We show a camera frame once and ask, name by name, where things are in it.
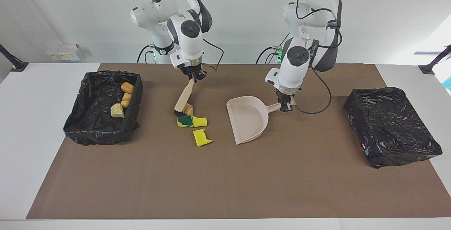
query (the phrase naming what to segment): table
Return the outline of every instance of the table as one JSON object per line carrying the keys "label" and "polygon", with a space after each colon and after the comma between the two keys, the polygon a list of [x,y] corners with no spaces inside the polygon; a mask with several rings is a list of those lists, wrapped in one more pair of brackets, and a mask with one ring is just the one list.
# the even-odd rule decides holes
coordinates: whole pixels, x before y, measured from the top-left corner
{"label": "table", "polygon": [[[0,178],[0,228],[51,229],[71,223],[74,229],[119,229],[134,225],[136,228],[169,229],[184,226],[189,229],[211,228],[296,228],[296,229],[362,229],[382,227],[398,229],[447,229],[450,218],[440,219],[269,219],[269,220],[24,220],[45,174],[61,144],[61,130],[71,109],[84,73],[95,71],[98,64],[30,64],[23,73],[12,73],[0,84],[0,93],[9,95],[0,104],[0,135],[2,137]],[[431,160],[448,191],[451,174],[447,169],[451,161],[448,128],[451,113],[447,110],[451,98],[433,76],[423,75],[417,67],[378,65],[388,86],[406,91],[418,114],[442,145],[444,154]],[[41,106],[54,99],[51,111]],[[31,148],[32,144],[45,144],[47,148]]]}

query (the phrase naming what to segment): dustpan handle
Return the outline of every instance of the dustpan handle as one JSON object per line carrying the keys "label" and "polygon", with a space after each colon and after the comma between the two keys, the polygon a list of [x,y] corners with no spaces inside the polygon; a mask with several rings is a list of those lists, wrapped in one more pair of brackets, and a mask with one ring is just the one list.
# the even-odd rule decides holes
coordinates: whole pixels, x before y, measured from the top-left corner
{"label": "dustpan handle", "polygon": [[267,106],[266,109],[268,109],[268,113],[278,111],[278,110],[280,110],[280,103],[276,103],[274,105]]}

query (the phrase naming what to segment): dustpan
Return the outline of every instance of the dustpan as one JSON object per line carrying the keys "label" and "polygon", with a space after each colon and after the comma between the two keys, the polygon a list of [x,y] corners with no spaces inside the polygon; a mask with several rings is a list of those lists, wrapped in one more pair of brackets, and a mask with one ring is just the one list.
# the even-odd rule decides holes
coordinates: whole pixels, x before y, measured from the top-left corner
{"label": "dustpan", "polygon": [[235,143],[242,144],[259,137],[265,130],[269,113],[278,111],[280,103],[266,106],[260,99],[243,96],[227,102]]}

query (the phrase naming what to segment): brown table mat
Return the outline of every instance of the brown table mat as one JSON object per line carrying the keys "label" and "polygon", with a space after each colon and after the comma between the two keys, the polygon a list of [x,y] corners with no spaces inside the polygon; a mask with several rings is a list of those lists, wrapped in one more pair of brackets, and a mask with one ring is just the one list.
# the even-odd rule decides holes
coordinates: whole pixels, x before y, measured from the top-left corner
{"label": "brown table mat", "polygon": [[[144,93],[130,142],[84,147],[66,138],[27,219],[451,217],[451,198],[429,161],[374,169],[343,104],[355,88],[385,83],[374,65],[339,64],[322,76],[334,95],[324,113],[270,114],[258,139],[235,145],[227,100],[277,102],[268,65],[221,65],[195,84],[194,114],[207,117],[198,148],[173,108],[187,77],[169,65],[102,64],[140,73]],[[307,111],[327,103],[309,71],[296,96]]]}

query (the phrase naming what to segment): black plastic bag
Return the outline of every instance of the black plastic bag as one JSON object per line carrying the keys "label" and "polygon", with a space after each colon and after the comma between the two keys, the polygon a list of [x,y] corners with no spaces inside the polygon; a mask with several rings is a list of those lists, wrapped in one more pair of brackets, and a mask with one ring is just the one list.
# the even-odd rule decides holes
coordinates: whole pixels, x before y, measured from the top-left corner
{"label": "black plastic bag", "polygon": [[[121,102],[124,82],[134,85],[132,99],[129,107],[124,108],[124,118],[112,118],[110,108]],[[113,145],[129,141],[139,126],[137,115],[141,98],[139,74],[121,71],[86,73],[63,130],[67,137],[82,145]]]}
{"label": "black plastic bag", "polygon": [[363,152],[375,168],[401,166],[442,154],[399,88],[353,90],[345,108]]}

